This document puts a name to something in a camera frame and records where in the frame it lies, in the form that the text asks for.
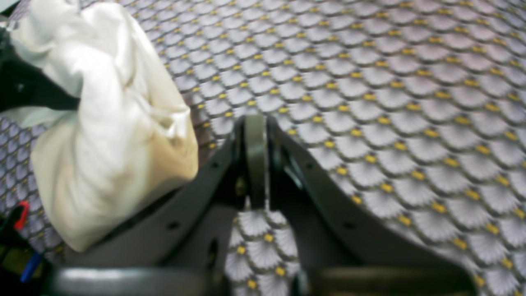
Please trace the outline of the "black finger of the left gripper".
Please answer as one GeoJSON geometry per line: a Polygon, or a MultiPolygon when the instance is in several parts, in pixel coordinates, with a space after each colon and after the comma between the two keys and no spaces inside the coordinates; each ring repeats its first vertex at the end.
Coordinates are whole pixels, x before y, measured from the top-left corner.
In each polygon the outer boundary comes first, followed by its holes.
{"type": "Polygon", "coordinates": [[[73,97],[37,67],[22,60],[11,44],[6,28],[0,40],[0,110],[45,107],[56,111],[75,111],[80,100],[73,97]]]}

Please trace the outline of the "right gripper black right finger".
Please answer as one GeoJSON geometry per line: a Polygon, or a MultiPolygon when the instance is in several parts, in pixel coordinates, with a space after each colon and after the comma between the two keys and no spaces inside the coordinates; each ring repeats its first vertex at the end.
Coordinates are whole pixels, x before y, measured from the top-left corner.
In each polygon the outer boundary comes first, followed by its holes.
{"type": "Polygon", "coordinates": [[[300,271],[292,296],[475,296],[470,274],[357,206],[268,118],[269,208],[290,223],[300,271]]]}

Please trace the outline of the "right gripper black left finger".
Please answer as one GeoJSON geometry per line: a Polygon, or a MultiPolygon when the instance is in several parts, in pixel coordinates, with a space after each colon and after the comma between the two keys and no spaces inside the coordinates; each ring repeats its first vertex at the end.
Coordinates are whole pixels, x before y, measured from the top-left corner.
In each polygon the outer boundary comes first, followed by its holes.
{"type": "Polygon", "coordinates": [[[233,218],[265,207],[265,117],[243,116],[195,180],[62,268],[64,296],[231,296],[233,218]]]}

